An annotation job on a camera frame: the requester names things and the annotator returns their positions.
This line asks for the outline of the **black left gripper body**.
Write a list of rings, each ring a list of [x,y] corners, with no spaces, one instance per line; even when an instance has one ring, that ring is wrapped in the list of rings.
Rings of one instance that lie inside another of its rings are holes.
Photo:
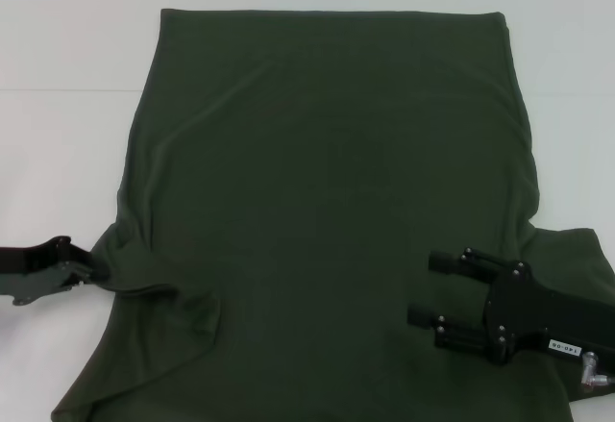
[[[23,307],[34,301],[71,290],[68,268],[71,238],[56,236],[32,247],[1,248],[1,295]]]

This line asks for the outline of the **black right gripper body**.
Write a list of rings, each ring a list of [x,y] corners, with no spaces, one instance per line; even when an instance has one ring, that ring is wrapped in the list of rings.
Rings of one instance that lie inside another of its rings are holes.
[[[498,364],[521,351],[576,361],[591,352],[599,365],[614,363],[614,308],[547,288],[528,266],[505,268],[492,280],[483,324]]]

